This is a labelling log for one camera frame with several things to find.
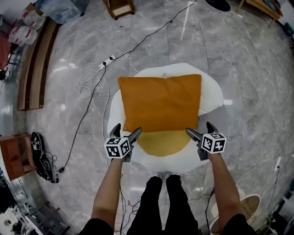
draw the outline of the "orange pillow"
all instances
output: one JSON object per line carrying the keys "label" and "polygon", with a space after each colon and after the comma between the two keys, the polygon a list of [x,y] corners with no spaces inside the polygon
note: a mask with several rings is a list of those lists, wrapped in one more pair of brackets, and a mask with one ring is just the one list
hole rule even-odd
{"label": "orange pillow", "polygon": [[124,104],[124,131],[196,129],[201,75],[171,78],[118,78]]}

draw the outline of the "wooden furniture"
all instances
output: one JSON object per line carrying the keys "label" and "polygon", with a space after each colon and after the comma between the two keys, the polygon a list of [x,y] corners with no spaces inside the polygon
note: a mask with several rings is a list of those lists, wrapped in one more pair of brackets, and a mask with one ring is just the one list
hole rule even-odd
{"label": "wooden furniture", "polygon": [[18,110],[44,106],[47,68],[58,29],[58,24],[47,18],[35,42],[28,46],[18,88]]}
{"label": "wooden furniture", "polygon": [[237,13],[239,13],[240,8],[242,7],[244,1],[257,7],[258,9],[260,9],[261,11],[263,11],[265,14],[269,15],[273,19],[269,27],[273,24],[275,20],[278,20],[281,17],[279,14],[275,13],[267,4],[265,4],[263,0],[242,0],[236,10]]}
{"label": "wooden furniture", "polygon": [[117,20],[118,17],[134,14],[135,7],[131,0],[102,0],[110,16]]}
{"label": "wooden furniture", "polygon": [[31,135],[15,134],[0,137],[0,167],[7,180],[13,180],[35,170]]}

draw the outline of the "yellow circle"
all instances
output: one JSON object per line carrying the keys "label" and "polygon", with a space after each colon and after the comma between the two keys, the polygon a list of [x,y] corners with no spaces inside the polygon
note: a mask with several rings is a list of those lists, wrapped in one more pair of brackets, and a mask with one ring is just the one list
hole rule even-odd
{"label": "yellow circle", "polygon": [[184,130],[141,133],[138,145],[149,155],[165,157],[181,151],[190,141]]}

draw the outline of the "white shoe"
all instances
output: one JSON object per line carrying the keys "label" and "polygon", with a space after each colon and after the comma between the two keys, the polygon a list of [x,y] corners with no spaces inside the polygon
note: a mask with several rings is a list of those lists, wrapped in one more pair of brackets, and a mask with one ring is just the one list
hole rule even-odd
{"label": "white shoe", "polygon": [[160,172],[152,172],[152,171],[148,171],[148,179],[152,178],[152,177],[159,177],[161,178],[162,180],[164,179],[164,176],[162,173]]}
{"label": "white shoe", "polygon": [[177,172],[168,172],[168,173],[166,173],[166,175],[165,175],[165,179],[167,179],[169,176],[171,176],[171,175],[180,175],[179,173],[177,173]]}

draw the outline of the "wooden chair leg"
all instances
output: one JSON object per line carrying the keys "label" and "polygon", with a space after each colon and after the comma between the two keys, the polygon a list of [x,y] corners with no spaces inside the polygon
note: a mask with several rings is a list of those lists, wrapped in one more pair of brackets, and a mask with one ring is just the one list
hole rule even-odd
{"label": "wooden chair leg", "polygon": [[238,8],[237,8],[237,10],[236,10],[237,13],[239,13],[239,11],[240,11],[240,9],[241,9],[241,7],[242,7],[244,1],[245,1],[245,0],[242,0],[242,1],[240,2],[240,5],[238,6]]}
{"label": "wooden chair leg", "polygon": [[270,28],[274,22],[275,20],[273,19],[268,27]]}

